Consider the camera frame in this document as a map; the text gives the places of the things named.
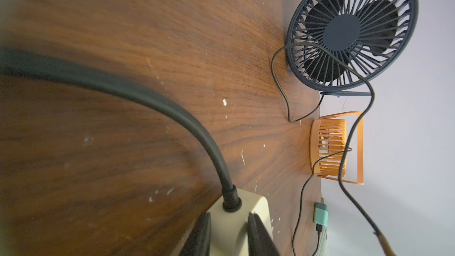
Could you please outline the beige red power strip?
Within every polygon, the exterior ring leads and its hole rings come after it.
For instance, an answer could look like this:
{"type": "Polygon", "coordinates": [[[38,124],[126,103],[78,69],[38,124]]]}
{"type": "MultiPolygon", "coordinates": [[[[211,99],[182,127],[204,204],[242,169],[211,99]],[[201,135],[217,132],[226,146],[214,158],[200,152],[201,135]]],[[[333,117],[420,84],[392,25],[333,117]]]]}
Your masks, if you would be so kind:
{"type": "MultiPolygon", "coordinates": [[[[223,198],[217,200],[206,211],[211,213],[212,236],[210,243],[210,256],[248,256],[247,222],[249,213],[256,213],[261,218],[267,232],[273,240],[273,229],[268,201],[264,196],[238,190],[242,206],[236,212],[227,212],[223,208],[223,198]]],[[[178,256],[196,223],[182,237],[171,253],[178,256]]]]}

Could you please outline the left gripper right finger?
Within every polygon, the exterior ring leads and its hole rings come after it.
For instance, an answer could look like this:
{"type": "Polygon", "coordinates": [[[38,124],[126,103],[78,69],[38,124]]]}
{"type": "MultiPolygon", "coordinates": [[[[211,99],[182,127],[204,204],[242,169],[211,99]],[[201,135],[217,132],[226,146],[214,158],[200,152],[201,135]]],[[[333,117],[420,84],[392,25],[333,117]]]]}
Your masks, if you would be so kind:
{"type": "Polygon", "coordinates": [[[249,256],[280,256],[258,214],[249,213],[246,229],[249,256]]]}

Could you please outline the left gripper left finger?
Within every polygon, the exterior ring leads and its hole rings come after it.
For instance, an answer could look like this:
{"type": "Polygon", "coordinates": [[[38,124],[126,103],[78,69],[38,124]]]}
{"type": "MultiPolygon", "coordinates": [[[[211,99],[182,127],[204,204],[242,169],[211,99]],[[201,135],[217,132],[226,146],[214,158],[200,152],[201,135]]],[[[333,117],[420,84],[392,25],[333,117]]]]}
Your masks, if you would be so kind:
{"type": "Polygon", "coordinates": [[[209,256],[212,236],[211,213],[199,216],[179,256],[209,256]]]}

